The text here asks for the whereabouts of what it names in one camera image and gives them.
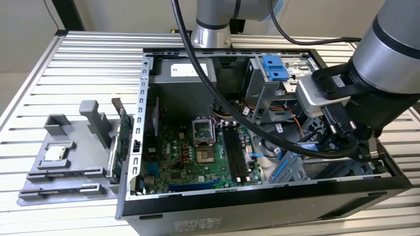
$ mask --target sticker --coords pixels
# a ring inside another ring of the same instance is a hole
[[[284,92],[284,90],[278,90],[275,94],[276,94],[276,96],[283,96],[283,95],[286,95],[286,92]]]
[[[176,232],[188,232],[195,230],[210,230],[219,228],[222,217],[212,217],[195,220],[174,221]]]
[[[344,84],[342,78],[340,78],[338,75],[334,76],[332,78],[334,78],[335,84],[336,84],[336,86],[338,86],[339,88],[346,86],[346,84]]]
[[[282,153],[282,150],[280,150],[279,147],[275,149],[275,153],[276,153],[278,155]]]
[[[250,114],[250,111],[251,111],[250,107],[246,107],[244,111],[243,111],[243,114],[247,116]]]
[[[208,76],[208,67],[204,63],[200,63],[202,69]],[[196,77],[198,72],[192,64],[172,64],[171,65],[171,77]]]
[[[300,74],[300,70],[296,69],[288,69],[290,74]]]
[[[276,130],[278,130],[279,133],[283,133],[282,123],[276,124]]]

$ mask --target blue pcie slot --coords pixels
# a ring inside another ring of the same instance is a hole
[[[282,163],[282,166],[279,167],[279,169],[276,170],[276,172],[272,176],[274,180],[279,177],[279,174],[280,174],[282,170],[284,169],[284,167],[287,166],[288,162],[290,162],[288,159],[286,159],[284,162]]]
[[[204,190],[211,189],[215,184],[220,183],[220,180],[207,182],[207,183],[192,183],[192,184],[183,184],[183,185],[170,185],[168,191],[195,191],[195,190]]]

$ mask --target cable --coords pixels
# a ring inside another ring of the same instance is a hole
[[[272,147],[267,146],[266,139],[262,139],[262,146],[263,146],[263,148],[266,148],[268,151],[271,151],[271,152],[275,151],[275,149],[274,149]]]
[[[327,40],[312,41],[312,42],[296,41],[295,39],[292,39],[288,36],[288,34],[284,32],[284,30],[282,29],[282,27],[279,25],[279,22],[278,22],[278,19],[275,16],[275,12],[274,12],[272,0],[268,0],[268,9],[270,9],[271,19],[274,21],[274,24],[278,28],[279,33],[294,44],[311,46],[311,45],[320,45],[320,44],[328,44],[328,43],[360,42],[360,40],[362,40],[362,38],[343,37],[343,38],[327,39]]]
[[[234,116],[223,116],[220,114],[218,114],[216,112],[212,112],[219,118],[223,118],[223,119],[231,119],[234,118]]]
[[[51,11],[50,11],[50,8],[48,8],[48,5],[47,5],[46,0],[44,0],[44,5],[46,5],[46,7],[47,7],[47,11],[48,11],[48,14],[50,14],[50,16],[51,16],[51,18],[52,18],[52,21],[54,21],[54,23],[55,23],[55,26],[58,26],[58,30],[59,30],[60,28],[59,28],[59,25],[58,25],[58,23],[56,23],[56,21],[55,21],[55,18],[52,17],[52,14],[51,14]]]
[[[188,34],[187,34],[187,29],[186,29],[186,24],[184,24],[184,20],[183,20],[183,16],[182,16],[182,10],[179,7],[179,2],[178,0],[172,0],[172,9],[174,9],[174,14],[175,14],[175,19],[176,19],[176,24],[179,27],[179,32],[180,32],[180,36],[183,39],[183,44],[186,47],[186,52],[188,54],[191,63],[196,69],[198,75],[203,81],[203,84],[206,85],[206,87],[208,88],[210,92],[212,93],[212,95],[216,98],[216,101],[220,103],[220,105],[224,107],[224,109],[232,114],[234,118],[236,119],[236,121],[244,125],[247,127],[248,130],[251,130],[251,132],[254,132],[258,136],[260,136],[262,138],[264,138],[268,142],[271,142],[274,145],[279,146],[280,148],[290,150],[291,152],[295,152],[300,155],[304,156],[311,156],[311,157],[318,157],[318,158],[324,158],[324,159],[338,159],[338,158],[343,158],[350,156],[351,154],[354,154],[354,152],[358,150],[358,140],[352,135],[346,135],[347,139],[348,139],[348,148],[344,150],[336,150],[332,152],[322,152],[322,151],[314,151],[314,150],[308,150],[304,149],[299,146],[295,146],[294,143],[291,143],[290,141],[287,141],[286,139],[280,139],[276,136],[268,134],[267,132],[264,132],[264,130],[262,130],[255,124],[252,124],[252,122],[247,119],[246,116],[243,116],[232,107],[232,105],[230,104],[230,102],[226,100],[226,98],[222,96],[220,92],[216,90],[216,88],[212,85],[211,80],[208,79],[202,66],[200,66],[200,62],[198,60],[196,54],[195,54],[195,48],[192,47],[192,44],[190,42],[190,38],[188,38]]]

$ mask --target chip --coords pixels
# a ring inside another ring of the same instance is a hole
[[[171,173],[171,179],[180,179],[182,178],[182,172],[172,172]]]

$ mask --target slotted aluminum surface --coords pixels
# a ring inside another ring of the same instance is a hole
[[[276,36],[236,35],[235,48],[299,48]],[[0,118],[0,234],[135,236],[126,221],[115,220],[118,200],[20,207],[18,191],[26,181],[46,136],[50,114],[79,115],[79,103],[96,99],[110,118],[118,113],[111,98],[122,97],[126,109],[136,109],[144,47],[182,47],[178,34],[70,32],[55,37],[30,78]],[[347,62],[354,45],[314,47],[328,66]],[[420,126],[418,113],[407,111],[388,125],[382,141],[415,188],[347,219],[282,228],[220,234],[243,235],[420,235]],[[250,216],[251,220],[264,212]]]

